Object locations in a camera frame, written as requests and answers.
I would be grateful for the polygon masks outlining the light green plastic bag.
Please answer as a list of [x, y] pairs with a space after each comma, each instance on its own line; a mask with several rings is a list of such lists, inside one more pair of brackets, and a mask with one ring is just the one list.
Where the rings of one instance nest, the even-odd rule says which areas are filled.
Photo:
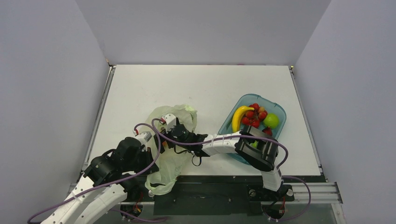
[[[160, 106], [151, 112], [145, 123], [151, 125], [152, 119], [160, 118], [168, 113], [174, 114], [188, 131], [195, 130], [197, 111], [190, 105]], [[145, 187], [155, 196], [171, 192], [177, 177], [190, 159], [192, 159], [190, 153], [176, 154], [173, 149], [165, 149], [155, 163], [159, 171], [147, 176]]]

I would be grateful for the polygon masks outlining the yellow fake banana bunch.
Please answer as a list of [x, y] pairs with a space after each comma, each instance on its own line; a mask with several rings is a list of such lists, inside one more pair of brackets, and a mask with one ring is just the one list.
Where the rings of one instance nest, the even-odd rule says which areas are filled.
[[255, 109], [253, 107], [248, 107], [248, 106], [240, 106], [239, 108], [236, 109], [236, 111], [233, 114], [232, 120], [231, 120], [231, 127], [232, 131], [235, 133], [240, 130], [240, 124], [243, 116], [248, 112], [248, 111], [254, 111]]

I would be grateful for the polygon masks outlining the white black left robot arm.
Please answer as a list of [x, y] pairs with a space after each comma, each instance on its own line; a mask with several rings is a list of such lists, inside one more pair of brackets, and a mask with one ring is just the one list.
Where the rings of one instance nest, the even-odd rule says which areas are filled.
[[92, 224], [116, 204], [139, 196], [136, 177], [158, 171], [151, 134], [126, 137], [115, 149], [93, 158], [66, 199], [52, 208], [44, 224]]

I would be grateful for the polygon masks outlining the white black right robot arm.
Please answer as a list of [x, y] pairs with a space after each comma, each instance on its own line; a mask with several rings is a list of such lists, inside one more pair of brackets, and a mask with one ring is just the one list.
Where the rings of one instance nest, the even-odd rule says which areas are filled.
[[276, 162], [279, 142], [255, 127], [247, 126], [232, 134], [214, 136], [195, 134], [179, 124], [156, 133], [169, 148], [179, 146], [196, 157], [237, 154], [261, 172], [267, 198], [276, 199], [282, 193], [282, 175]]

